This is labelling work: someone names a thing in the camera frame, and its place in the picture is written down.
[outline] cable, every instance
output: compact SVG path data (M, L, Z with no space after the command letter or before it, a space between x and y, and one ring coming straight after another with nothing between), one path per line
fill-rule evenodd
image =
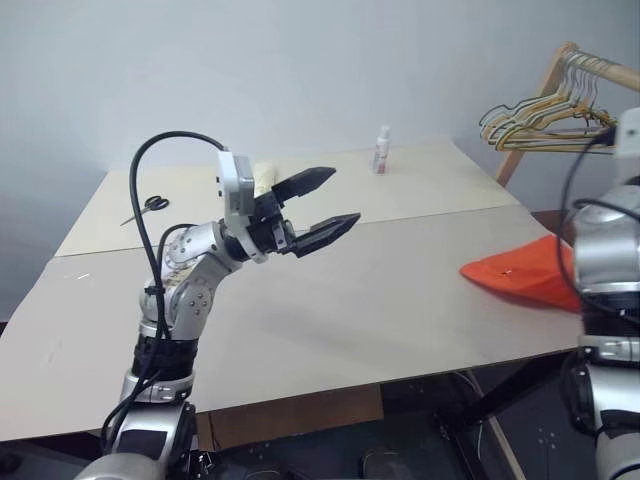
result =
M149 295L155 295L156 297L156 307L157 307L157 327L156 327L156 335L155 342L153 342L153 346L151 347L151 353L147 359L147 362L142 367L142 371L140 372L140 376L138 377L138 381L136 382L133 391L131 394L122 400L118 406L107 416L105 423L103 424L103 430L107 430L109 428L109 423L111 420L118 415L118 411L121 413L118 415L113 428L111 438L105 440L103 450L105 453L107 450L110 450L115 442L115 439L118 435L118 431L124 422L125 417L129 413L133 403L135 402L138 394L144 390L145 379L153 378L149 376L152 365L154 363L156 354L158 352L158 345L160 344L160 340L162 339L162 335L164 334L165 338L171 339L171 333L169 331L169 327L167 326L165 311L164 311L164 287L162 286L162 276L160 265L158 264L157 258L153 252L153 247L151 246L151 241L149 240L149 234L147 233L147 229L144 224L144 219L142 218L142 211L140 209L140 200L138 198L138 167L140 165L140 161L144 154L156 143L168 139L168 138L194 138L196 140L201 140L203 142L209 143L216 147L218 150L224 151L226 150L224 145L222 145L217 140L214 140L211 137L206 135L202 135L200 133L188 132L188 131L172 131L172 132L164 132L158 135L151 137L149 140L144 142L140 148L136 151L133 159L131 160L131 166L129 168L129 196L131 198L131 207L133 208L133 216L136 221L136 226L138 227L138 233L140 234L140 240L142 241L142 246L144 247L145 254L147 255L147 260L149 261L149 266L151 267L151 272L153 274L154 285L147 287L145 292Z
M471 389L475 392L476 395L478 395L479 398L482 398L482 395L480 394L480 392L478 391L478 389L476 388L475 384L464 374L460 373L460 372L451 372L454 375L460 377L462 380L464 380L470 387ZM482 460L482 458L480 457L480 445L482 442L482 432L484 430L484 422L480 422L480 428L478 429L478 442L477 442L477 452L478 452L478 460Z
M482 460L480 456L480 442L482 442L482 429L484 428L484 423L480 424L480 430L478 430L478 460Z
M460 377L461 379L463 379L465 382L467 382L469 384L469 386L471 387L471 389L476 393L476 395L478 395L478 397L482 397L482 395L480 395L480 392L478 392L478 389L476 388L476 386L473 384L473 382L471 380L469 380L469 378L467 378L466 375L460 373L460 372L451 372L454 375L457 375L458 377Z
M140 392L144 392L145 389L149 388L151 386L151 384L153 382L156 381L156 379L160 376L160 374L162 373L161 370L158 370L156 373L154 373L146 382L144 382L144 384L142 384L142 388L140 389ZM109 424L111 423L111 420L113 420L113 417L115 417L118 412L120 410L122 410L127 402L127 400L129 399L131 395L129 395L127 398L123 399L117 406L116 408L114 408L111 413L109 413L109 415L107 415L107 418L105 419L104 423L102 424L102 429L100 430L100 443L102 445L102 449L104 450L105 448L107 448L107 430L109 429Z
M591 139L591 141L585 145L585 147L582 149L582 151L578 154L578 157L576 158L575 162L573 162L573 165L571 165L571 168L569 169L569 173L567 173L567 176L564 179L564 183L562 185L562 193L560 195L561 200L560 200L560 219L558 221L558 226L556 228L556 260L558 263L558 269L560 270L560 274L562 276L562 279L564 280L564 282L575 292L575 294L578 296L578 298L580 298L580 300L597 309L600 310L601 312L604 312L608 315L613 315L616 316L617 318L620 318L622 320L634 323L634 324L640 324L640 319L636 318L636 317L632 317L626 314L622 314L620 313L618 310L615 310L613 308L609 308L606 305L602 305L596 301L591 300L589 297L587 297L586 295L584 295L576 286L576 284L574 283L573 279L571 278L571 276L569 275L569 272L567 271L567 268L564 264L564 260L562 257L562 231L564 229L564 225L567 221L567 203L569 201L569 193L570 193L570 189L571 189L571 184L573 183L573 179L576 175L576 172L578 171L578 168L580 167L580 165L582 164L582 161L585 158L585 155L587 154L587 152L591 149L591 147L593 147L594 145L597 144L604 144L604 145L608 145L611 146L614 144L614 139L615 139L615 131L616 128L615 127L611 127L608 130L606 130L605 132L603 132L600 135L596 135L595 137L593 137ZM587 201L590 202L592 204L595 204L593 202L596 202L597 200L592 200L592 199L581 199L580 201Z
M155 135L154 137L151 137L149 140L144 142L142 146L140 146L136 154L133 156L133 160L131 160L131 167L129 168L129 195L131 197L131 206L133 208L133 216L136 220L136 226L138 227L138 233L140 234L140 240L142 240L142 246L144 247L144 251L147 255L149 266L151 267L151 272L153 273L153 281L155 283L152 288L148 289L148 292L153 293L156 297L158 326L161 330L164 330L166 338L170 339L171 334L169 333L169 329L166 325L166 319L164 315L164 289L162 287L162 276L160 273L160 268L158 267L158 262L156 261L156 257L153 253L153 248L151 247L149 234L147 233L147 229L144 225L144 219L142 218L142 211L140 209L140 201L138 199L138 166L140 165L140 161L142 160L142 157L147 152L147 150L149 150L149 148L151 148L156 143L168 138L195 138L196 140L201 140L213 145L218 150L225 150L225 147L217 140L214 140L213 138L202 135L200 133L187 131L164 132Z

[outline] black metal frame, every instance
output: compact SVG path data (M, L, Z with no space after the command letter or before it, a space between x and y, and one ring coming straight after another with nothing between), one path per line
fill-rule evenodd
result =
M449 441L469 480L489 479L469 440L469 429L551 381L560 373L568 355L569 352L561 352L533 358L473 404L438 412L440 432Z

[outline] white bottle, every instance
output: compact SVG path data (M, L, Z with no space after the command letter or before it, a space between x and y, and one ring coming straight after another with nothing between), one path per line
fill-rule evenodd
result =
M387 168L387 155L389 155L389 134L391 129L387 125L380 127L380 134L376 140L376 148L371 162L371 172L382 175Z

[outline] red fabric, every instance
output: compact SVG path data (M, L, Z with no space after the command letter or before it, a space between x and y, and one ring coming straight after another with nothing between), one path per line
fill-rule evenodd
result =
M555 235L547 235L515 250L468 263L460 273L492 290L579 312L580 301L562 279L555 249ZM567 271L572 272L571 249L563 245L562 255Z

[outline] white tabletop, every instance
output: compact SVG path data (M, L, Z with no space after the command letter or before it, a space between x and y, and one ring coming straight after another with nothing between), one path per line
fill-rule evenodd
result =
M275 165L277 180L308 167L334 167L321 188L286 203L284 214L296 230L341 213L361 212L361 223L518 205L506 190L449 142L392 148L385 175L370 173L371 150L308 155L295 158L260 157ZM176 223L207 223L223 216L216 185L216 160L210 166L154 167L144 161L139 172L140 201L162 195L171 201L164 210L145 215L149 236L158 241ZM104 252L142 246L131 216L128 171L107 174L78 218L57 256Z
M191 397L211 410L540 355L578 317L505 301L458 269L547 233L521 206L356 225L217 291ZM56 257L0 338L0 441L94 429L137 337L140 249Z

